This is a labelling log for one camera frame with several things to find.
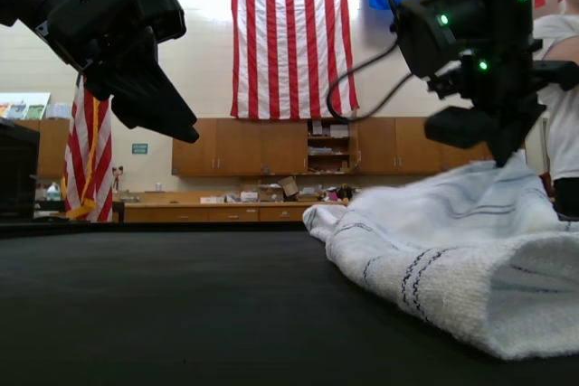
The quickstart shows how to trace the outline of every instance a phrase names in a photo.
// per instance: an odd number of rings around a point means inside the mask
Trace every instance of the black tabletop surface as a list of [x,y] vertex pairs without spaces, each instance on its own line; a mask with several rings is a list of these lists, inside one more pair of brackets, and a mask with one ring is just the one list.
[[502,362],[369,295],[302,230],[0,240],[0,325],[10,385],[579,383],[579,357]]

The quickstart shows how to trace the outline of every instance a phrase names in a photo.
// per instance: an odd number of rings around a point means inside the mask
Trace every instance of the red and white stripes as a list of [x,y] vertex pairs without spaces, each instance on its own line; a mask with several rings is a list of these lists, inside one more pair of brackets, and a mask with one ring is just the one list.
[[[232,0],[232,116],[328,117],[329,84],[352,67],[347,0]],[[357,108],[353,80],[335,107]]]
[[62,191],[67,217],[88,221],[112,218],[112,143],[110,107],[78,80],[64,155]]

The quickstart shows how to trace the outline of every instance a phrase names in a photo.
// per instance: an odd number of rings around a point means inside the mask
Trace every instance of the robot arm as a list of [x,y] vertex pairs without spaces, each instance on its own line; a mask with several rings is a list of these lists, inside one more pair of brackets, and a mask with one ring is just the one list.
[[[429,117],[426,136],[461,148],[485,141],[498,165],[545,110],[536,93],[549,83],[579,84],[574,62],[533,61],[542,43],[533,38],[532,0],[403,0],[394,31],[411,73],[427,78],[429,90],[473,104]],[[439,72],[450,61],[460,66]]]
[[20,20],[108,99],[127,127],[185,142],[196,117],[157,63],[157,44],[185,34],[177,0],[0,0],[0,24]]

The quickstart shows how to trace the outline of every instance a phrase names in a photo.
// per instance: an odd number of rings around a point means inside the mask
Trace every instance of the white shirt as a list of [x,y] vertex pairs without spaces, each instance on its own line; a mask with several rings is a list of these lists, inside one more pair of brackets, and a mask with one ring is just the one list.
[[[535,59],[541,60],[551,47],[579,36],[579,15],[541,17],[535,20],[533,35],[543,40],[543,49],[535,53]],[[551,84],[538,94],[549,109],[547,151],[551,160],[551,178],[579,177],[579,88],[565,92],[559,85]]]

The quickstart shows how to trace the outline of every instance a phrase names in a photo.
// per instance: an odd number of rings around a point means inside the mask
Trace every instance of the green sign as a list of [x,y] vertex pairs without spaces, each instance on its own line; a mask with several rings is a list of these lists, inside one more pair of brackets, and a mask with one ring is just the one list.
[[147,154],[148,144],[133,144],[133,154]]

